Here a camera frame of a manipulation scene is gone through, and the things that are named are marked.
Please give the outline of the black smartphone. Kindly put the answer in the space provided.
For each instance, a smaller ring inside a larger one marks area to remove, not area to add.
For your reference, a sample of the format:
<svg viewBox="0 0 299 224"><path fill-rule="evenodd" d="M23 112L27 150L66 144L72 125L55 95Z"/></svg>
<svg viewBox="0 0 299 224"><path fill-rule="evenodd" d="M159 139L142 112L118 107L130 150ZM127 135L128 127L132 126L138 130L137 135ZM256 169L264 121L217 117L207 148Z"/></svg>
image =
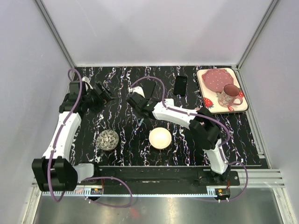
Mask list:
<svg viewBox="0 0 299 224"><path fill-rule="evenodd" d="M155 90L156 82L155 81L145 81L144 84L142 85L144 97L149 100L151 99L153 92Z"/></svg>

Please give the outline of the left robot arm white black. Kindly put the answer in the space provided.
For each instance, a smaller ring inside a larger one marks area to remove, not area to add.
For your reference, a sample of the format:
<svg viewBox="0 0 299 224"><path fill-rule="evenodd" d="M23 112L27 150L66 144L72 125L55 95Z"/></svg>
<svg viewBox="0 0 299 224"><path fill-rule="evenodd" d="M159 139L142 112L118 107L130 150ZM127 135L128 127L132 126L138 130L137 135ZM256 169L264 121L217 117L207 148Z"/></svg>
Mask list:
<svg viewBox="0 0 299 224"><path fill-rule="evenodd" d="M86 180L95 185L101 173L91 163L70 164L71 146L78 127L86 112L99 113L115 96L97 82L91 86L88 79L71 81L69 93L59 107L58 124L53 138L40 159L34 159L32 170L39 189L43 192L71 191Z"/></svg>

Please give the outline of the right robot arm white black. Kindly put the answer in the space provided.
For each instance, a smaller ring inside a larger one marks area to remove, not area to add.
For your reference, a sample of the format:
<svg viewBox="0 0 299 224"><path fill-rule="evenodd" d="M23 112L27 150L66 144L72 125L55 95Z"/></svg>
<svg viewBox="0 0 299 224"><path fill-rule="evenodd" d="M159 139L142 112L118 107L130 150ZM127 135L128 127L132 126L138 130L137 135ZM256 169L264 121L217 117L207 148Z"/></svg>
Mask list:
<svg viewBox="0 0 299 224"><path fill-rule="evenodd" d="M137 92L129 94L127 103L142 118L163 120L187 128L195 145L207 154L213 182L223 185L229 180L230 166L222 149L221 124L208 109L188 110L173 106L165 99L146 99Z"/></svg>

